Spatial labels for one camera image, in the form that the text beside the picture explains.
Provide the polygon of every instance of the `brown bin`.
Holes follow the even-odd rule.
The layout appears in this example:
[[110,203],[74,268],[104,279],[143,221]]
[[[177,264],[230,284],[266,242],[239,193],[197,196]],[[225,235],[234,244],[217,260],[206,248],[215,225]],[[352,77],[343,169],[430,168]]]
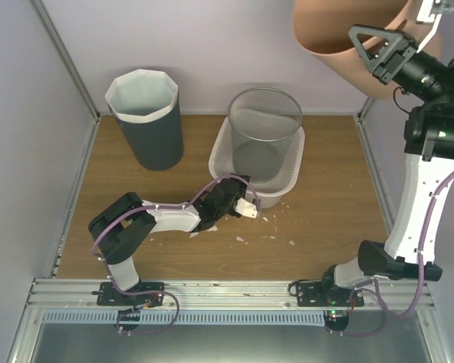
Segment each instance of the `brown bin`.
[[[366,70],[348,31],[354,24],[401,29],[420,42],[431,30],[415,23],[420,4],[420,0],[296,0],[294,36],[303,48],[361,92],[373,98],[389,98],[397,84],[383,85]],[[371,37],[363,46],[369,49],[380,41]],[[424,51],[439,57],[440,37],[435,35]]]

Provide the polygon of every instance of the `gray panel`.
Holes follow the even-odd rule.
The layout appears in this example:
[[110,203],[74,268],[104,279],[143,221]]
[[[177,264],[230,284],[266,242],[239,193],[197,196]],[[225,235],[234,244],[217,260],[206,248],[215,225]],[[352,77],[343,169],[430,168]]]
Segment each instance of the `gray panel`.
[[[443,36],[443,60],[447,63],[454,57],[454,14],[443,16],[440,32]],[[410,109],[418,101],[408,98],[400,103]],[[364,120],[394,212],[398,210],[405,178],[405,120],[406,115],[391,101],[376,101]],[[442,267],[443,277],[439,282],[429,284],[429,287],[454,356],[454,185],[447,198],[437,233],[436,263]]]
[[255,85],[296,98],[306,113],[357,113],[366,96],[296,42],[294,0],[44,0],[96,108],[114,78],[166,71],[182,112],[225,113]]
[[[365,330],[380,322],[380,313],[356,313],[350,328]],[[430,359],[417,319],[409,319],[364,339],[330,336],[322,327],[179,325],[156,335],[118,337],[113,326],[45,324],[33,361],[424,363]]]
[[0,362],[35,276],[47,276],[92,126],[24,0],[0,1]]

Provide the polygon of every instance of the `dark gray trash bin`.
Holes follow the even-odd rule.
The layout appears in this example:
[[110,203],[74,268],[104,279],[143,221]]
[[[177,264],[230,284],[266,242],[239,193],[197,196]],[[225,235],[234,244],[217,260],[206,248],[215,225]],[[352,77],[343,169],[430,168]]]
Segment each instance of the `dark gray trash bin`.
[[166,73],[127,73],[113,81],[105,97],[143,167],[165,170],[180,161],[183,137],[179,90]]

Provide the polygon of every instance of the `wooden floor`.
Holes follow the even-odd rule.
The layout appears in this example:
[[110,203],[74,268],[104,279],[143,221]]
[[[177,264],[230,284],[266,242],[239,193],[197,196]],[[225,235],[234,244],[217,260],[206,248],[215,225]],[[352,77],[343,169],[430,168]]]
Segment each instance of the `wooden floor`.
[[[223,116],[184,116],[185,155],[165,172],[143,169],[116,122],[101,121],[70,226],[59,278],[105,278],[89,255],[88,223],[118,197],[181,203],[211,180],[207,162]],[[303,162],[294,189],[263,219],[228,217],[218,230],[148,236],[134,255],[142,278],[320,278],[356,255],[363,239],[387,234],[353,118],[306,116]]]

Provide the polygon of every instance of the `wooden table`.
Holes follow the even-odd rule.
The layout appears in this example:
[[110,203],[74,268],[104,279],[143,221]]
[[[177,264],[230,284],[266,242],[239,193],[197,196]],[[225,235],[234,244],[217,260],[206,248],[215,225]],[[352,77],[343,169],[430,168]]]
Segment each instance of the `wooden table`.
[[[165,172],[143,169],[120,128],[103,117],[58,269],[59,278],[105,278],[89,249],[88,223],[118,197],[181,203],[211,176],[207,162],[224,116],[184,116],[185,155]],[[351,260],[363,239],[387,237],[352,117],[305,116],[303,162],[294,189],[261,219],[229,216],[217,231],[148,236],[134,255],[144,279],[320,278]]]

